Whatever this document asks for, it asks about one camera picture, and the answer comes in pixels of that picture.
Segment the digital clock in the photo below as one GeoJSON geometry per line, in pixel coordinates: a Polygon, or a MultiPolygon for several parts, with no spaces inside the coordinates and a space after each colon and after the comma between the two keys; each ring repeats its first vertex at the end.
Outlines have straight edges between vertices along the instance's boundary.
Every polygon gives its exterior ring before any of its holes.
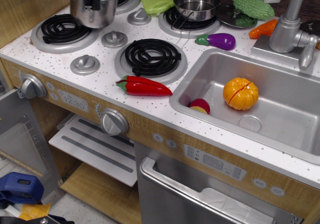
{"type": "Polygon", "coordinates": [[[64,90],[58,90],[58,93],[64,103],[76,107],[82,111],[89,112],[88,102],[76,95],[72,95],[64,90]]]}

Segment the stainless steel sink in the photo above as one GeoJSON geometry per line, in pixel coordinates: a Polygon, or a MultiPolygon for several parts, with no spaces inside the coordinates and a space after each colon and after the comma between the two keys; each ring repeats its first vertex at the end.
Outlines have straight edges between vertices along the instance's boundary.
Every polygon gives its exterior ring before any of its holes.
{"type": "Polygon", "coordinates": [[[320,79],[235,53],[205,51],[170,97],[178,112],[232,131],[307,162],[320,165],[320,79]],[[224,85],[246,78],[259,88],[249,110],[223,99],[224,85]],[[210,114],[188,107],[202,98],[210,114]]]}

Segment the stainless steel pot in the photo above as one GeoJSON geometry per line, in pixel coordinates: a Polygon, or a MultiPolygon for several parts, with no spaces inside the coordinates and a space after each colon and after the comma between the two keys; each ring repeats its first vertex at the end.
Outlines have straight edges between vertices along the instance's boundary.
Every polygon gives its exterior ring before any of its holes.
{"type": "Polygon", "coordinates": [[[70,0],[70,14],[88,28],[104,28],[115,18],[118,0],[70,0]]]}
{"type": "Polygon", "coordinates": [[[175,8],[184,18],[201,22],[216,15],[216,7],[220,0],[173,0],[175,8]]]}

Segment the green bitter melon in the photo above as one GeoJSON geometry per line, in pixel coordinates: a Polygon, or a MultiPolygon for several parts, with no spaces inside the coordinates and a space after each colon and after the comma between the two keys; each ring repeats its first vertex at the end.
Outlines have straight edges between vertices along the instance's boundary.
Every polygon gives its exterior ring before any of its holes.
{"type": "Polygon", "coordinates": [[[264,0],[232,0],[233,5],[240,12],[258,20],[268,20],[275,16],[272,6],[264,0]]]}

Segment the yellow squash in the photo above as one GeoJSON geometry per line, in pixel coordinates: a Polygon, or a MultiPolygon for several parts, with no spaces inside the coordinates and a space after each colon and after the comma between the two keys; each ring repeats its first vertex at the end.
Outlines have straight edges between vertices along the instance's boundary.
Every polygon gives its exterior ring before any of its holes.
{"type": "Polygon", "coordinates": [[[257,103],[259,89],[256,85],[245,79],[236,77],[228,81],[223,88],[223,99],[236,110],[248,110],[257,103]]]}

